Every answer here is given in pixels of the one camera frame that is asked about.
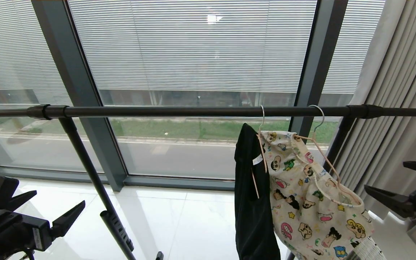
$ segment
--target curtain fold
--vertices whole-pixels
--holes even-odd
[[[394,2],[385,4],[352,104],[416,108],[416,1],[402,9]],[[388,208],[367,196],[364,184],[408,194],[416,189],[416,173],[402,162],[414,160],[416,117],[379,117],[356,121],[335,166],[342,183],[384,218]]]

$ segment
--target horizontal black pole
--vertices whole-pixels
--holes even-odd
[[[416,117],[416,108],[383,108],[374,105],[321,107],[326,117],[373,118]],[[60,117],[262,117],[261,107],[62,107],[37,106],[0,110],[0,117],[34,117],[33,111],[48,118]],[[315,107],[264,107],[266,117],[318,117]]]

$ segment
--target clothes rack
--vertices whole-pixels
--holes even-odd
[[[386,108],[376,105],[347,105],[344,107],[322,107],[327,117],[344,117],[340,127],[346,135],[352,125],[354,118],[375,118],[382,116],[416,117],[416,108]],[[265,107],[266,117],[315,117],[321,116],[319,109],[315,107]],[[81,141],[76,126],[71,117],[263,117],[261,107],[69,107],[66,105],[37,105],[26,109],[3,109],[0,110],[0,117],[32,117],[39,120],[59,119],[63,129],[68,135],[75,148],[91,182],[106,210],[100,215],[104,220],[114,239],[129,260],[135,260],[132,250],[132,241],[120,222],[119,217],[110,201],[104,185],[91,162],[91,158]],[[329,159],[334,160],[338,153],[342,140],[337,138],[330,148]],[[163,260],[163,254],[158,252],[156,260]]]

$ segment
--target black shirt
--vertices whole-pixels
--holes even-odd
[[[280,259],[269,201],[269,174],[262,161],[253,165],[260,149],[256,131],[245,123],[235,149],[235,242],[241,260]]]

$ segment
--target window pane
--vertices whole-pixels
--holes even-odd
[[[188,109],[293,105],[316,6],[298,0],[68,3],[104,104]],[[109,91],[115,89],[142,97],[114,100]],[[112,126],[136,174],[233,179],[244,120],[113,118]],[[285,130],[288,123],[271,127]]]
[[[384,0],[349,0],[319,105],[339,107],[351,101],[384,4]],[[315,117],[312,126],[320,120],[321,117]],[[338,120],[339,117],[325,117],[325,123],[317,130],[317,141],[324,152],[338,128]],[[323,161],[319,151],[313,151]]]
[[[0,109],[71,105],[30,1],[0,1]],[[86,148],[102,171],[79,121]],[[0,118],[0,165],[84,171],[58,120]]]

